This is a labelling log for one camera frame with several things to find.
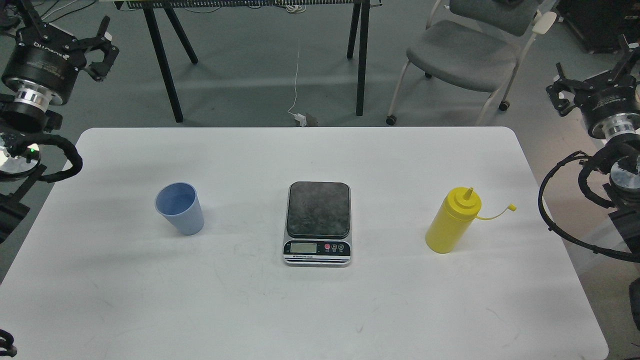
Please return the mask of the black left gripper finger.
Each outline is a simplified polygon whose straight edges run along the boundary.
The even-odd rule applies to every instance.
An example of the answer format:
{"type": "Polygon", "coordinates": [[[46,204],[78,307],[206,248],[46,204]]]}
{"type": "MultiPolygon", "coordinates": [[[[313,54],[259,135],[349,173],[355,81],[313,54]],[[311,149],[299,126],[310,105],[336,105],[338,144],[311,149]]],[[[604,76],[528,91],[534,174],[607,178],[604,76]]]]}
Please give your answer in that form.
{"type": "Polygon", "coordinates": [[[96,36],[87,39],[87,53],[100,51],[103,54],[103,59],[92,61],[84,69],[95,82],[105,80],[120,53],[119,48],[112,43],[113,37],[108,32],[110,22],[111,18],[108,15],[103,16],[96,36]]]}
{"type": "Polygon", "coordinates": [[[43,30],[43,20],[30,0],[3,0],[2,30],[17,28],[20,22],[27,28],[43,30]]]}

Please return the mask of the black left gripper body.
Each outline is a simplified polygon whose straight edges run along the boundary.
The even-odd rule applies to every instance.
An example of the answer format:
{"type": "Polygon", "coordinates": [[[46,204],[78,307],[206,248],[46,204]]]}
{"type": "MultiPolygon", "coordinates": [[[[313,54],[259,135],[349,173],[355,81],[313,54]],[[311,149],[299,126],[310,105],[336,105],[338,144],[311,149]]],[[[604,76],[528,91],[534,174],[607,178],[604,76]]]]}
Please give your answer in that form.
{"type": "Polygon", "coordinates": [[[101,62],[87,60],[87,53],[101,49],[100,33],[79,39],[55,25],[32,25],[19,29],[16,38],[1,76],[14,105],[66,105],[81,72],[100,82],[101,62]]]}

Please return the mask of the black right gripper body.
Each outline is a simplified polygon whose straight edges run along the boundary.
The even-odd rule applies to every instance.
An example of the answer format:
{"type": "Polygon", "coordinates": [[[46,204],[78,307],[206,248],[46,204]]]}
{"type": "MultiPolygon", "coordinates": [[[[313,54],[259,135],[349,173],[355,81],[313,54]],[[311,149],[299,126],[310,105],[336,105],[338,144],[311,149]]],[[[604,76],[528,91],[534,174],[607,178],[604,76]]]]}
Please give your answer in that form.
{"type": "Polygon", "coordinates": [[[574,104],[581,111],[587,134],[594,139],[610,140],[639,129],[636,77],[625,74],[617,80],[613,78],[602,72],[585,80],[584,89],[574,91],[574,104]]]}

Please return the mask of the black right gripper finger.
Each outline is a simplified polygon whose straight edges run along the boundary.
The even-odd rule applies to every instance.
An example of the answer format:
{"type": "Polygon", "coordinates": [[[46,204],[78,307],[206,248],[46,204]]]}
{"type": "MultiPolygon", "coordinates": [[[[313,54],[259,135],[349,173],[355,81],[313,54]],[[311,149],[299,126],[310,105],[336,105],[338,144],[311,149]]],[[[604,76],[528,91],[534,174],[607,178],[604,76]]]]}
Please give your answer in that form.
{"type": "Polygon", "coordinates": [[[640,46],[639,42],[631,42],[627,41],[626,35],[619,34],[618,43],[621,47],[622,57],[615,64],[614,68],[611,70],[611,76],[623,76],[630,75],[633,70],[635,64],[639,60],[640,56],[640,46]]]}
{"type": "Polygon", "coordinates": [[[553,83],[548,85],[545,91],[554,110],[560,117],[565,117],[578,107],[572,99],[567,99],[565,94],[573,94],[575,96],[576,91],[582,91],[583,81],[567,78],[560,62],[556,63],[555,67],[557,69],[557,79],[553,80],[553,83]]]}

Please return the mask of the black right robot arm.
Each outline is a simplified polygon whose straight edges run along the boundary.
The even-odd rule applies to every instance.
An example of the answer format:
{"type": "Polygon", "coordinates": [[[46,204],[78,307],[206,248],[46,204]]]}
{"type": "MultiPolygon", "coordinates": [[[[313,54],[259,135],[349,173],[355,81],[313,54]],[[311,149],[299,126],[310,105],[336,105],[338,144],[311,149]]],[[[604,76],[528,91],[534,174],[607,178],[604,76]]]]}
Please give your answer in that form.
{"type": "Polygon", "coordinates": [[[586,80],[569,79],[562,65],[556,64],[558,77],[545,89],[553,108],[562,117],[579,109],[587,134],[605,144],[594,155],[579,150],[560,160],[542,180],[537,207],[548,230],[562,239],[595,255],[638,264],[640,110],[638,80],[632,72],[639,61],[639,46],[628,43],[623,34],[618,36],[618,42],[622,56],[614,68],[586,80]],[[608,217],[628,251],[580,240],[563,230],[547,214],[543,195],[548,182],[562,167],[574,161],[582,166],[577,175],[580,191],[595,205],[612,209],[608,217]]]}

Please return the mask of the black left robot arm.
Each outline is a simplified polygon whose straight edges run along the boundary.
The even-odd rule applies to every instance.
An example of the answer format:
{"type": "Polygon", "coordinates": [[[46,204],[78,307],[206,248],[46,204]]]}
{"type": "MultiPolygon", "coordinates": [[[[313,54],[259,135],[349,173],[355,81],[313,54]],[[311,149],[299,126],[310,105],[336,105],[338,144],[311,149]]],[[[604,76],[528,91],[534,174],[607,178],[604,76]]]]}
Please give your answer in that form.
{"type": "Polygon", "coordinates": [[[78,174],[83,159],[66,138],[53,134],[62,125],[51,106],[66,105],[81,71],[102,82],[119,54],[104,16],[91,38],[78,38],[41,18],[29,0],[1,2],[1,32],[15,46],[1,82],[1,180],[22,181],[2,194],[0,235],[6,240],[30,208],[22,198],[36,182],[56,183],[78,174]]]}

